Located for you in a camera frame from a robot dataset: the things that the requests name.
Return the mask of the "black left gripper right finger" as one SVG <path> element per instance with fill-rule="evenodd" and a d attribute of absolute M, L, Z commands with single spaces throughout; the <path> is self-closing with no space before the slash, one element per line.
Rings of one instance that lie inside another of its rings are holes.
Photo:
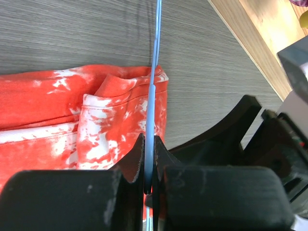
<path fill-rule="evenodd" d="M 159 220 L 167 217 L 167 195 L 164 181 L 164 169 L 167 166 L 183 164 L 165 147 L 159 136 L 154 137 L 154 165 L 152 176 L 152 193 L 146 197 L 153 214 L 153 230 L 159 230 Z"/>

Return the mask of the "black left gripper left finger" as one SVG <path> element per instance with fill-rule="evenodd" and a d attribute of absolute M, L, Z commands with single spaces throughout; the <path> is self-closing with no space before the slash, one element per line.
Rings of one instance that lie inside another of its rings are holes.
<path fill-rule="evenodd" d="M 141 133 L 132 149 L 116 164 L 121 178 L 113 212 L 114 231 L 141 231 L 144 205 L 144 146 Z"/>

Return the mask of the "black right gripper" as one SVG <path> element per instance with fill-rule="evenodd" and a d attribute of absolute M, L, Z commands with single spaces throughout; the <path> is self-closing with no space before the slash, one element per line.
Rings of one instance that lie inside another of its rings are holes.
<path fill-rule="evenodd" d="M 244 95 L 217 124 L 197 137 L 170 149 L 185 165 L 227 166 L 242 154 L 241 140 L 261 105 Z M 262 113 L 263 122 L 244 149 L 245 166 L 272 169 L 280 178 L 294 213 L 308 215 L 308 139 L 286 114 Z"/>

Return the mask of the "blue wire hanger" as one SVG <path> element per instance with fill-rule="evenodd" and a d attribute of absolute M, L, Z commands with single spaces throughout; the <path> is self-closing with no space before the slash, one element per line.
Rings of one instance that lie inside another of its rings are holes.
<path fill-rule="evenodd" d="M 154 164 L 154 128 L 155 128 L 155 85 L 154 76 L 158 66 L 160 51 L 162 1 L 156 2 L 155 14 L 155 38 L 152 55 L 152 68 L 150 74 L 150 85 L 148 93 L 148 104 L 146 113 L 146 135 L 145 135 L 145 155 L 144 155 L 144 194 L 149 196 L 152 192 L 152 176 Z"/>

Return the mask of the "orange tie-dye trousers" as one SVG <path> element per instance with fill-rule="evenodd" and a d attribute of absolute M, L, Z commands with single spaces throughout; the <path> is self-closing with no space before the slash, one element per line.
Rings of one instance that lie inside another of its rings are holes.
<path fill-rule="evenodd" d="M 146 135 L 151 67 L 86 65 L 0 77 L 0 228 L 113 231 L 116 164 Z M 154 76 L 164 140 L 168 77 Z"/>

